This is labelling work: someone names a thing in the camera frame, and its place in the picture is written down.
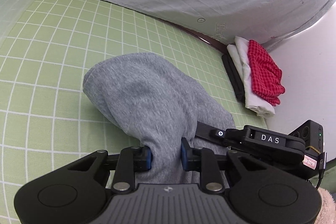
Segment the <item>red checkered shorts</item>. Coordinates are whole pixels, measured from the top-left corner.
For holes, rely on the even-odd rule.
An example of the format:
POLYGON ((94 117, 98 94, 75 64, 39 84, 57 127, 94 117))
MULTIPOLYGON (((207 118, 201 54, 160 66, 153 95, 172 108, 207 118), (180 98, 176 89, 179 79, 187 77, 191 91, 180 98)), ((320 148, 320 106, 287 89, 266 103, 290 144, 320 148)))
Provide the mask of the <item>red checkered shorts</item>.
POLYGON ((251 69, 252 91, 272 106, 281 103, 279 96, 285 93, 281 84, 282 70, 269 53, 256 41, 248 43, 248 60, 251 69))

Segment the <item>black folded garment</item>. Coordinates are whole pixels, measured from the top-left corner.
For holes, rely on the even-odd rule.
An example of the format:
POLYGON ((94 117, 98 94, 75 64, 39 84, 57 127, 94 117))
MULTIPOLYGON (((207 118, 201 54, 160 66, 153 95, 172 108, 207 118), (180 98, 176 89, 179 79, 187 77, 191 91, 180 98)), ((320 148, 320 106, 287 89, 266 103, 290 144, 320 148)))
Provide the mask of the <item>black folded garment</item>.
POLYGON ((234 65, 234 62, 228 53, 224 53, 222 55, 222 62, 226 70, 226 73, 228 74, 228 78, 234 90, 234 94, 237 101, 242 104, 245 104, 244 85, 234 65))

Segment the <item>white folded garment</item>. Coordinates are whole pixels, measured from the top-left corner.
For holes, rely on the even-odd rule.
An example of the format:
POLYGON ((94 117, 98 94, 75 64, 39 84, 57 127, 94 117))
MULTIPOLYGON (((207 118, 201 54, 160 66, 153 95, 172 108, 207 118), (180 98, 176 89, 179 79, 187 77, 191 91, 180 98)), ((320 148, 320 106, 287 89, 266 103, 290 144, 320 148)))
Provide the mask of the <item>white folded garment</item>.
POLYGON ((252 71, 247 55, 248 46, 248 40, 236 36, 235 43, 229 44, 227 50, 238 71, 239 79, 243 83, 245 107, 254 111, 259 117, 270 118, 275 115, 274 107, 252 91, 252 71))

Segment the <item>green grid table mat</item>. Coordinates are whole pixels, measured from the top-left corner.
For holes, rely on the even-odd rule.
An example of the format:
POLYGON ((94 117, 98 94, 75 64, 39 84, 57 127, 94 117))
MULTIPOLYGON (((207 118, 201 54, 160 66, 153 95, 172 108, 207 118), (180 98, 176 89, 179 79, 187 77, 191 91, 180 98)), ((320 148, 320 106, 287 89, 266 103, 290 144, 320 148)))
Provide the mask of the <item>green grid table mat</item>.
POLYGON ((18 223, 23 184, 98 149, 136 144, 82 91, 95 64, 136 52, 196 79, 237 128, 266 126, 236 100, 221 53, 178 28, 101 0, 1 0, 1 223, 18 223))

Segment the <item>grey sweatpants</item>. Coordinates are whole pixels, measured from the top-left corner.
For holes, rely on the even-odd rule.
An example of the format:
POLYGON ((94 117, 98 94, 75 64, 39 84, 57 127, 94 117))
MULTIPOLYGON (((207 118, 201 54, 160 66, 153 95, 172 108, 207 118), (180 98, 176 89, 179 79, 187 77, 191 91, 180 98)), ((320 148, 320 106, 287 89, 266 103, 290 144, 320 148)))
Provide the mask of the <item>grey sweatpants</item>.
POLYGON ((199 174, 185 172, 181 140, 224 155, 226 148, 198 139, 197 124, 234 128, 232 115, 198 81, 154 53, 132 53, 94 65, 84 76, 83 91, 94 106, 124 133, 148 146, 151 170, 138 173, 138 183, 197 183, 199 174))

